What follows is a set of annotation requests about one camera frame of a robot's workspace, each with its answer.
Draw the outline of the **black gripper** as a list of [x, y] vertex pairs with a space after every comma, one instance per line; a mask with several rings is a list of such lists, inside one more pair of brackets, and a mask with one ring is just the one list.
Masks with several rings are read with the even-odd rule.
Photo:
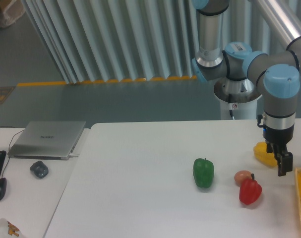
[[266, 142], [266, 153], [274, 153], [277, 160], [278, 176], [285, 176], [293, 170], [293, 154], [287, 151], [287, 144], [293, 138], [295, 114], [274, 117], [269, 114], [257, 115], [257, 126], [262, 128]]

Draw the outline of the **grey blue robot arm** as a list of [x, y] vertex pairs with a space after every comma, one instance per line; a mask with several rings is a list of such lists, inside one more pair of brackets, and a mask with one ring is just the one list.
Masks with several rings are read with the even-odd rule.
[[223, 15], [227, 0], [195, 0], [199, 50], [192, 60], [201, 81], [220, 79], [225, 88], [215, 95], [228, 103], [264, 98], [264, 112], [257, 117], [267, 152], [277, 161], [278, 176], [293, 170], [287, 150], [294, 132], [301, 76], [301, 22], [283, 0], [255, 0], [253, 4], [278, 37], [284, 52], [268, 55], [252, 51], [242, 42], [221, 49]]

